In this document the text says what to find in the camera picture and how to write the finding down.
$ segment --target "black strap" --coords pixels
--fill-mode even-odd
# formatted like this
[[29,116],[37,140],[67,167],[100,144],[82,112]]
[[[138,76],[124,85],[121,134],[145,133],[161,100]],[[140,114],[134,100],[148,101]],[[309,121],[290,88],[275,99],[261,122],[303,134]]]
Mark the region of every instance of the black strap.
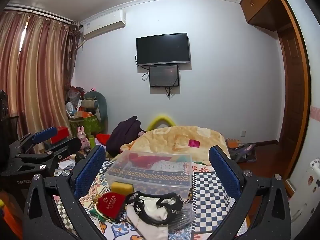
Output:
[[[158,221],[158,220],[155,220],[152,217],[148,216],[144,210],[144,200],[140,199],[141,196],[151,197],[151,198],[159,198],[158,201],[156,202],[156,205],[158,207],[165,207],[166,208],[166,210],[168,212],[167,218],[165,220]],[[175,203],[173,203],[173,204],[162,203],[163,200],[170,199],[170,198],[174,198]],[[181,211],[182,205],[183,205],[182,198],[174,192],[164,194],[164,195],[151,195],[151,194],[144,194],[140,191],[136,191],[136,192],[128,195],[126,197],[125,201],[127,204],[134,203],[133,208],[134,208],[134,211],[136,212],[136,214],[139,216],[139,218],[142,221],[144,221],[145,223],[147,223],[149,225],[154,225],[154,226],[167,225],[170,222],[172,222],[173,220],[175,220],[175,218],[177,217],[177,215]]]

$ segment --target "pink bunny toy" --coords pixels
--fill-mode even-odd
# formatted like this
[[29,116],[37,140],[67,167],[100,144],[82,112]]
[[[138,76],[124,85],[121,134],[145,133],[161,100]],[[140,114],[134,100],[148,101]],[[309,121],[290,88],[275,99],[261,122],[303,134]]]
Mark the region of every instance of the pink bunny toy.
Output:
[[81,143],[82,143],[81,150],[83,150],[85,147],[90,148],[90,142],[89,142],[89,139],[85,136],[83,126],[81,128],[78,127],[77,137],[81,140]]

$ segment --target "blue gripper pad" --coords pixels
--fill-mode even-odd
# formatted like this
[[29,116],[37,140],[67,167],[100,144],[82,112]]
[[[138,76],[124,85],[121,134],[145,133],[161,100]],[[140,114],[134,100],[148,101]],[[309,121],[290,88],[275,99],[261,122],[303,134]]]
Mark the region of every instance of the blue gripper pad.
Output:
[[74,168],[74,171],[77,171],[77,166],[79,164],[81,167],[81,162],[86,162],[84,167],[81,167],[81,171],[79,171],[78,176],[74,180],[74,195],[77,199],[87,195],[94,179],[96,178],[105,160],[106,151],[104,147],[95,146],[85,159],[77,163],[77,165]]
[[51,137],[55,136],[58,133],[58,129],[55,127],[50,127],[47,130],[44,130],[42,132],[38,132],[36,134],[34,134],[33,138],[32,138],[32,142],[33,143],[42,143],[48,139],[50,139]]
[[219,177],[228,196],[238,199],[241,195],[240,182],[234,172],[230,169],[227,162],[221,156],[221,153],[218,151],[217,146],[213,146],[210,148],[209,161],[217,176]]

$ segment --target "door frame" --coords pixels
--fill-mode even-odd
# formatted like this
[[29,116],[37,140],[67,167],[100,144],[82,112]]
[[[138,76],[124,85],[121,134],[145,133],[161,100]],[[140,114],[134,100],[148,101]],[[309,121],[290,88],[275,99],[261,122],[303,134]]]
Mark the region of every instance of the door frame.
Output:
[[[286,0],[281,0],[281,2],[283,3],[289,18],[291,20],[292,23],[292,27],[294,29],[294,32],[297,36],[297,41],[298,41],[298,47],[299,50],[301,52],[301,59],[302,59],[302,67],[303,67],[303,80],[304,80],[304,102],[303,102],[303,115],[302,115],[302,124],[301,124],[301,128],[300,128],[300,132],[299,132],[299,137],[298,137],[298,141],[295,147],[295,150],[293,152],[292,158],[290,160],[290,163],[285,171],[284,174],[284,180],[289,179],[289,176],[291,175],[295,164],[297,163],[297,160],[300,156],[301,153],[301,149],[304,143],[304,139],[307,133],[307,128],[308,128],[308,122],[309,122],[309,113],[310,113],[310,103],[311,103],[311,79],[310,79],[310,67],[309,67],[309,60],[308,60],[308,55],[307,55],[307,50],[306,50],[306,46],[304,43],[304,39],[300,30],[300,27],[298,25],[298,22],[294,16],[294,13],[291,10],[290,5],[288,4],[288,2]],[[282,39],[279,37],[280,40],[280,44],[281,44],[281,50],[282,50],[282,54],[283,54],[283,59],[284,59],[284,69],[285,69],[285,91],[286,91],[286,95],[287,95],[287,73],[286,73],[286,60],[285,60],[285,53],[284,53],[284,49],[283,49],[283,43],[282,43]],[[286,109],[287,108],[287,100],[285,100],[285,107],[284,107],[284,115],[286,114]],[[280,139],[279,141],[281,141],[282,136],[283,136],[283,127],[284,127],[284,123],[282,124],[282,129],[281,129],[281,134],[280,134]],[[289,186],[289,184],[286,182],[286,188],[288,189],[289,193],[292,192],[293,194],[293,190],[291,189],[291,186]]]

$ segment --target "magenta square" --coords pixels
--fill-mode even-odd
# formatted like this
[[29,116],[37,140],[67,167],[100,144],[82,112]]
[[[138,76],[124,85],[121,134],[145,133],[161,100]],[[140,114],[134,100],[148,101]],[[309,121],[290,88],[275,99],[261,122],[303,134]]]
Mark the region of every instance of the magenta square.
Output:
[[196,141],[196,140],[189,140],[189,147],[196,147],[196,148],[200,148],[200,142]]

